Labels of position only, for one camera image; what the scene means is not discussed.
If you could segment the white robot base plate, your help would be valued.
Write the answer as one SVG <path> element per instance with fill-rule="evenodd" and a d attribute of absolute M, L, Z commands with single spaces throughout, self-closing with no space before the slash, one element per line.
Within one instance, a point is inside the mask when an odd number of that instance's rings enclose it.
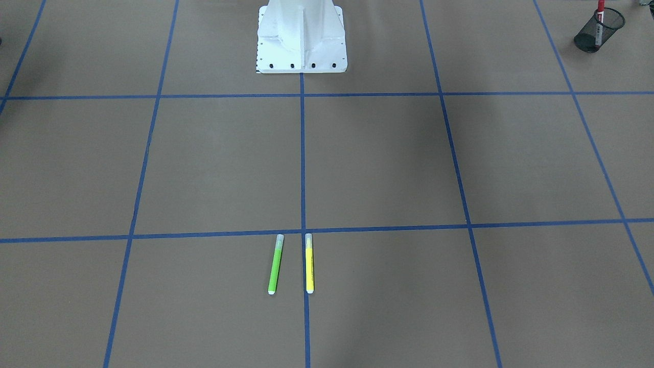
<path fill-rule="evenodd" d="M 255 71 L 345 73 L 343 9 L 333 1 L 269 1 L 259 7 Z"/>

